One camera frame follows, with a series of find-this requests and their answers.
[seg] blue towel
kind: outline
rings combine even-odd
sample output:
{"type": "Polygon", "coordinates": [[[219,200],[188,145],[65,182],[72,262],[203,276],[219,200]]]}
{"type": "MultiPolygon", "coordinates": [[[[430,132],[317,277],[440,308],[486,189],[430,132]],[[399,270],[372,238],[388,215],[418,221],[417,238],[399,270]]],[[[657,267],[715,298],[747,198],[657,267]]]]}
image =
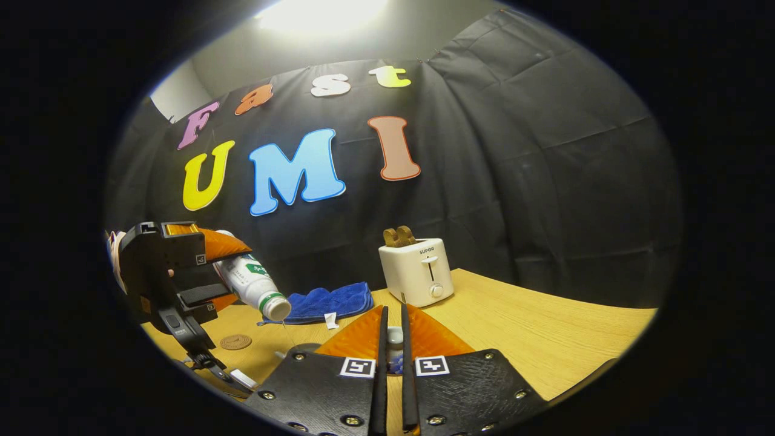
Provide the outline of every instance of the blue towel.
{"type": "MultiPolygon", "coordinates": [[[[340,319],[366,312],[374,306],[366,282],[343,286],[333,292],[317,288],[305,296],[291,294],[288,302],[291,304],[291,312],[285,318],[286,324],[323,323],[326,321],[323,316],[326,313],[336,312],[336,319],[340,319]]],[[[279,323],[264,318],[258,325],[279,323]]]]}

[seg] white toaster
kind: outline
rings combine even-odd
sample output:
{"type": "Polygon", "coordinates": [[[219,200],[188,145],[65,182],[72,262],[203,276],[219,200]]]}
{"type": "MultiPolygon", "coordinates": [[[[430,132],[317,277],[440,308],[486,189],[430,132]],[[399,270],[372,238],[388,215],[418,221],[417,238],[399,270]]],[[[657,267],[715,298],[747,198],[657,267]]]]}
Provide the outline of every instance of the white toaster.
{"type": "Polygon", "coordinates": [[[418,239],[405,247],[379,249],[387,290],[416,307],[441,301],[454,292],[444,241],[418,239]]]}

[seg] bottle cap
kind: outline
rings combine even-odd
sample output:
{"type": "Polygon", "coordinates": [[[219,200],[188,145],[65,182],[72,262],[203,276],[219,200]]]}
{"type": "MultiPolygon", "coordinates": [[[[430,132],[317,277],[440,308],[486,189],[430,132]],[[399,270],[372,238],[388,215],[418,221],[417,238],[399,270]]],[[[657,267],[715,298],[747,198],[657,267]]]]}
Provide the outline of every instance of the bottle cap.
{"type": "Polygon", "coordinates": [[[276,296],[267,301],[263,307],[263,315],[272,321],[282,321],[291,312],[291,304],[284,297],[276,296]]]}

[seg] tabletop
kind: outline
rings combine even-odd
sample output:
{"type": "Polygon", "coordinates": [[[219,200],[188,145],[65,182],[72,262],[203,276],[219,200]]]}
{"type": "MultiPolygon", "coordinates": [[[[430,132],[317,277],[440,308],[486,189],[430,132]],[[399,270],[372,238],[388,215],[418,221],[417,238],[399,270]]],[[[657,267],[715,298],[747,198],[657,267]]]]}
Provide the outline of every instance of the tabletop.
{"type": "MultiPolygon", "coordinates": [[[[560,395],[611,358],[619,357],[646,328],[656,309],[601,306],[531,291],[489,279],[463,269],[452,271],[455,293],[423,307],[475,350],[497,348],[544,399],[560,395]]],[[[374,305],[389,307],[388,325],[401,325],[401,302],[386,289],[373,291],[374,305]]],[[[203,327],[216,344],[215,357],[228,370],[239,369],[263,382],[280,364],[276,351],[294,344],[322,344],[358,316],[337,319],[339,328],[324,323],[306,325],[264,324],[261,313],[249,306],[231,305],[203,327]],[[245,334],[253,342],[242,350],[225,350],[219,342],[232,334],[245,334]]],[[[184,349],[150,323],[143,328],[168,356],[186,358],[184,349]]],[[[197,371],[213,386],[232,393],[210,371],[197,371]]],[[[401,431],[401,377],[387,378],[387,432],[401,431]]]]}

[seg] letter m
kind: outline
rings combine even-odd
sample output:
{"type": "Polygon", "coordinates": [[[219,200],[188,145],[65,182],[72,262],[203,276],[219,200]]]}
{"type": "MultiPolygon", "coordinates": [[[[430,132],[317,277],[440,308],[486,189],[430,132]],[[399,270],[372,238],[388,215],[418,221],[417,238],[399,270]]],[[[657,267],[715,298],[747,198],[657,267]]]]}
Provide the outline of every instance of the letter m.
{"type": "Polygon", "coordinates": [[[286,205],[296,200],[302,175],[307,185],[301,192],[306,202],[316,202],[342,195],[344,182],[336,178],[331,156],[331,139],[334,129],[320,129],[307,133],[298,145],[296,155],[289,161],[277,144],[258,147],[250,153],[250,160],[256,166],[256,201],[250,207],[253,216],[266,215],[277,209],[277,200],[272,197],[270,185],[286,205]]]}

